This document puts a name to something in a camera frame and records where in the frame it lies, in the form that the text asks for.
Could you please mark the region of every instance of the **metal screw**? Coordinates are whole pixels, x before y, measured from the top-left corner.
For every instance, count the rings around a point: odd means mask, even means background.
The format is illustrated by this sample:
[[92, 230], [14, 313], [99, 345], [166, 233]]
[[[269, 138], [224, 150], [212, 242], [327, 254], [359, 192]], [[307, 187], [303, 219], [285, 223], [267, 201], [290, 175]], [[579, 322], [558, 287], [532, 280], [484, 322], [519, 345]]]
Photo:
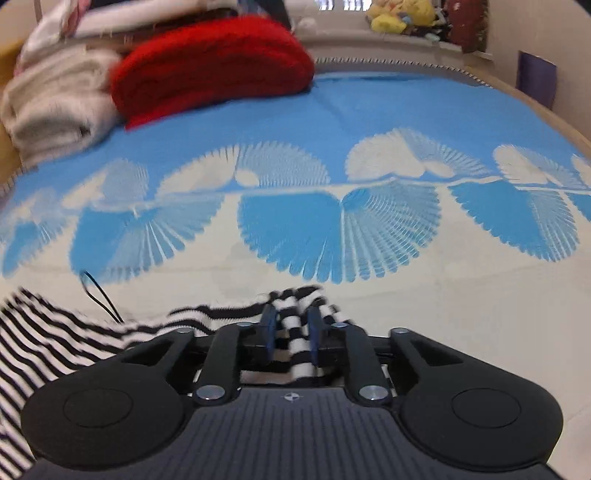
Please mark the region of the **metal screw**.
[[359, 395], [367, 400], [383, 400], [388, 396], [388, 390], [379, 385], [366, 385], [359, 390]]
[[219, 385], [204, 385], [195, 391], [195, 395], [202, 400], [219, 400], [225, 394], [226, 391]]

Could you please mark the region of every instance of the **folded red blanket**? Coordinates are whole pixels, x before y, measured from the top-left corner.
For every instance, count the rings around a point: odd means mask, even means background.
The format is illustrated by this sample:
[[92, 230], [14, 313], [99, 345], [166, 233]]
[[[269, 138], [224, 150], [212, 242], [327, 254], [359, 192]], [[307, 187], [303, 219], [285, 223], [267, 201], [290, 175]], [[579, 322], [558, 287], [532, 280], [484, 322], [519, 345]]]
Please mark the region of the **folded red blanket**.
[[113, 71], [111, 94], [131, 128], [224, 100], [292, 95], [313, 75], [310, 56], [283, 26], [238, 17], [141, 45]]

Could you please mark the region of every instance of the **yellow stuffed toy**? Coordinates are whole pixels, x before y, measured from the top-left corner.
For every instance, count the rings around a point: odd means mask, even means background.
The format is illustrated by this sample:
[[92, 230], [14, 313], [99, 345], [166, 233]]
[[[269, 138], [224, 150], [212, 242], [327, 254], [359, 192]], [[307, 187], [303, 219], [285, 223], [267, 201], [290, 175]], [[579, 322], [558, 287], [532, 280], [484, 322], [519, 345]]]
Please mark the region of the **yellow stuffed toy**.
[[366, 15], [374, 32], [397, 34], [409, 25], [431, 27], [437, 18], [431, 0], [374, 0]]
[[437, 17], [430, 0], [404, 0], [400, 10], [406, 13], [417, 27], [431, 27]]
[[401, 34], [408, 27], [397, 15], [378, 15], [371, 21], [371, 29], [377, 33]]

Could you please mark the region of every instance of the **beige blanket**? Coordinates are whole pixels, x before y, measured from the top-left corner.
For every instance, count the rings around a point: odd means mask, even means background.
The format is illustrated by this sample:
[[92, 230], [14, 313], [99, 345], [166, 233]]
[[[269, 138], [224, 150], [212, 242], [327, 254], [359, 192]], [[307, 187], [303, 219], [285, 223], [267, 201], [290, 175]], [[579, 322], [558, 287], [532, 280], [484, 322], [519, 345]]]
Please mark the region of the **beige blanket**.
[[120, 57], [74, 47], [13, 78], [2, 95], [0, 119], [26, 166], [83, 150], [119, 121], [108, 86]]

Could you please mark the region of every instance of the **printed pattern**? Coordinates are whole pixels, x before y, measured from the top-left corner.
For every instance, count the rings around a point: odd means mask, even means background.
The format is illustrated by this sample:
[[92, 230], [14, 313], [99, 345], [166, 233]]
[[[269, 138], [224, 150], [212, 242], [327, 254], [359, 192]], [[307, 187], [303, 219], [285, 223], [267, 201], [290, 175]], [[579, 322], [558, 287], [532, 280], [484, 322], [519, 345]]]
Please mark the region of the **printed pattern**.
[[335, 284], [382, 278], [437, 235], [433, 182], [449, 182], [468, 215], [501, 242], [541, 260], [571, 256], [579, 237], [567, 200], [591, 221], [591, 166], [575, 154], [561, 164], [514, 145], [492, 157], [498, 173], [416, 130], [393, 129], [350, 149], [343, 165], [350, 188], [341, 197], [328, 188], [337, 185], [320, 159], [281, 142], [213, 150], [155, 187], [144, 166], [114, 160], [61, 200], [39, 190], [2, 215], [2, 273], [33, 262], [75, 223], [72, 271], [129, 281], [185, 250], [226, 192], [240, 192], [242, 239], [278, 271]]

